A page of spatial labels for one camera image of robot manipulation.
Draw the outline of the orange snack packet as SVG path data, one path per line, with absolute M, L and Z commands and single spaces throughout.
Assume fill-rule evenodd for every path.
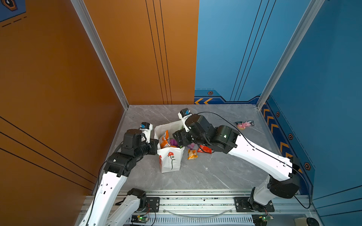
M 168 131 L 165 131 L 165 133 L 160 137 L 159 144 L 161 149 L 171 147 Z

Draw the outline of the white paper bag with flowers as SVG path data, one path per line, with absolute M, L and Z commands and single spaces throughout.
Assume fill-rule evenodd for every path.
M 182 121 L 171 122 L 168 124 L 158 125 L 155 128 L 154 138 L 159 141 L 160 137 L 169 132 L 170 139 L 173 138 L 173 133 L 183 129 Z M 157 154 L 159 156 L 159 165 L 162 173 L 179 171 L 181 167 L 181 160 L 183 157 L 184 148 L 167 147 L 160 148 L 160 144 L 157 146 Z

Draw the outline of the purple small snack packet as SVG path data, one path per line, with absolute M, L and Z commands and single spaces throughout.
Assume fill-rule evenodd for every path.
M 194 143 L 191 143 L 191 144 L 187 145 L 187 148 L 188 148 L 189 150 L 196 150 L 196 149 L 197 149 L 197 145 L 194 144 Z

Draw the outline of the magenta purple snack bag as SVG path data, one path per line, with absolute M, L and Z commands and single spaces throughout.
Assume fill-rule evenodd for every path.
M 177 141 L 173 138 L 169 140 L 169 145 L 170 145 L 170 147 L 176 147 L 176 148 L 179 147 Z

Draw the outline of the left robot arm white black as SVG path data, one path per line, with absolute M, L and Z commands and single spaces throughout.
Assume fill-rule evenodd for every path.
M 157 154 L 158 140 L 151 139 L 152 129 L 149 125 L 146 129 L 130 129 L 124 134 L 123 142 L 101 167 L 103 174 L 81 226 L 122 226 L 134 212 L 144 209 L 146 193 L 134 188 L 121 205 L 110 212 L 131 170 L 144 156 Z

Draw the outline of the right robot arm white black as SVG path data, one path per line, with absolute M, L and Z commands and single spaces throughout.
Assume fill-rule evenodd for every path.
M 192 114 L 187 108 L 180 111 L 178 117 L 183 123 L 183 129 L 173 133 L 178 145 L 206 146 L 214 152 L 243 159 L 268 173 L 267 179 L 254 187 L 244 202 L 251 211 L 263 212 L 275 197 L 291 199 L 298 192 L 298 161 L 253 143 L 238 129 L 226 125 L 214 127 L 204 116 Z

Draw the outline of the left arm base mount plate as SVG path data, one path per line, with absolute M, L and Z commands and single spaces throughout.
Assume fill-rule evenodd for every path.
M 140 199 L 140 205 L 137 212 L 147 212 L 152 209 L 156 213 L 159 212 L 160 197 L 144 197 Z

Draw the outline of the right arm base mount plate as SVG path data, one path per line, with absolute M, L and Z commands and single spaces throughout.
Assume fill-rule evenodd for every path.
M 269 201 L 267 205 L 263 206 L 256 202 L 251 204 L 248 197 L 235 197 L 234 205 L 236 212 L 275 212 L 272 201 Z

